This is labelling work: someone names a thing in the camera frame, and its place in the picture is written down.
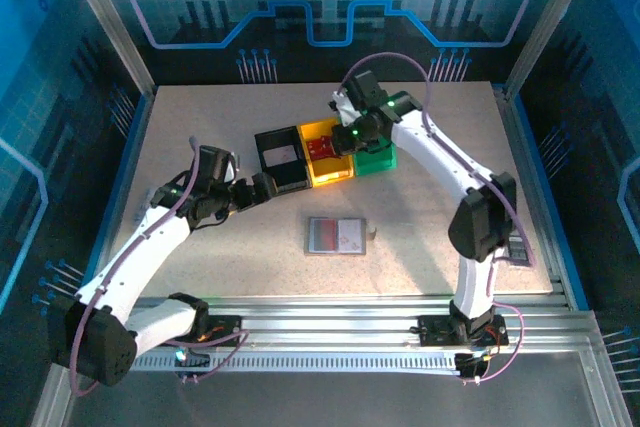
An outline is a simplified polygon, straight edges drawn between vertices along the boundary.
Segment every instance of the robotic arm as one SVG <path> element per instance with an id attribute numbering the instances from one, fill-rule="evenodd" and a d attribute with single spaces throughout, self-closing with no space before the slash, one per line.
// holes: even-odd
<path id="1" fill-rule="evenodd" d="M 74 299 L 56 297 L 48 316 L 52 361 L 71 364 L 73 339 L 96 289 L 103 295 L 92 309 L 78 351 L 77 371 L 105 385 L 114 385 L 133 361 L 149 349 L 176 339 L 197 342 L 215 325 L 209 306 L 195 297 L 177 293 L 159 306 L 130 316 L 142 290 L 171 252 L 208 217 L 224 221 L 231 212 L 242 212 L 270 200 L 275 183 L 264 173 L 236 180 L 235 157 L 230 152 L 200 147 L 200 162 L 193 189 L 175 214 L 150 234 L 145 232 L 165 216 L 185 193 L 191 173 L 185 171 L 157 190 L 136 232 L 111 262 Z M 133 250 L 132 244 L 144 236 Z M 114 264 L 125 257 L 107 282 Z"/>
<path id="2" fill-rule="evenodd" d="M 460 254 L 458 286 L 450 305 L 458 341 L 467 343 L 490 321 L 495 267 L 492 256 L 502 256 L 513 230 L 500 199 L 479 177 L 516 205 L 516 183 L 507 173 L 494 175 L 442 133 L 411 95 L 389 96 L 369 71 L 345 83 L 346 95 L 334 93 L 329 104 L 342 125 L 333 129 L 331 146 L 337 156 L 379 148 L 381 139 L 394 143 L 418 161 L 442 184 L 458 204 L 449 226 L 449 239 Z"/>

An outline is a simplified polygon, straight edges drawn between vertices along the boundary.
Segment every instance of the speckled white tabletop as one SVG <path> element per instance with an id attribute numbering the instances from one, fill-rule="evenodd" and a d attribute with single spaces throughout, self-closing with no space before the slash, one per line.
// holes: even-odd
<path id="1" fill-rule="evenodd" d="M 422 99 L 421 83 L 383 84 Z M 112 253 L 135 228 L 148 189 L 187 169 L 188 138 L 240 155 L 241 176 L 260 170 L 254 134 L 332 115 L 334 84 L 160 87 Z M 517 171 L 487 82 L 433 84 L 434 122 L 494 172 Z M 458 254 L 447 238 L 456 205 L 411 157 L 398 150 L 398 168 L 278 197 L 232 216 L 220 228 L 192 234 L 148 284 L 143 295 L 187 292 L 198 297 L 356 294 L 451 294 Z M 547 268 L 522 190 L 518 211 L 532 236 L 538 265 L 504 265 L 496 291 L 549 292 Z M 306 256 L 307 219 L 364 217 L 377 228 L 364 256 Z"/>

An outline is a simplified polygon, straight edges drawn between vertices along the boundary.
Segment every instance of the green box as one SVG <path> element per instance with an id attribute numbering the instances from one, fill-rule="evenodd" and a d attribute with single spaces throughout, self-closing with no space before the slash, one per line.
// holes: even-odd
<path id="1" fill-rule="evenodd" d="M 376 172 L 384 172 L 386 170 L 393 170 L 398 166 L 396 146 L 393 144 L 375 154 L 358 152 L 353 156 L 353 159 L 356 169 L 356 177 L 375 174 Z"/>

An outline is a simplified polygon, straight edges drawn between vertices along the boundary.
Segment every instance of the yellow box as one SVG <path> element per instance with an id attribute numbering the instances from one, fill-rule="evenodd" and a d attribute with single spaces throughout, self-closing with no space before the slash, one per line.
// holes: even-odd
<path id="1" fill-rule="evenodd" d="M 309 173 L 311 174 L 311 184 L 313 187 L 334 184 L 355 177 L 352 155 L 340 157 L 339 159 L 314 160 L 313 162 L 309 156 L 307 141 L 317 139 L 323 135 L 331 136 L 331 128 L 337 124 L 338 119 L 333 117 L 318 122 L 298 125 L 298 133 L 300 134 L 304 155 L 309 165 Z"/>

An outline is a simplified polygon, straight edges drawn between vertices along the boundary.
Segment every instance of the black box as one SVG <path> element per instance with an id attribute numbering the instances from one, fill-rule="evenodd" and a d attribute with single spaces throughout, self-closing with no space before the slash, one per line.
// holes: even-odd
<path id="1" fill-rule="evenodd" d="M 311 188 L 309 168 L 296 127 L 256 134 L 263 172 L 276 181 L 278 195 Z"/>

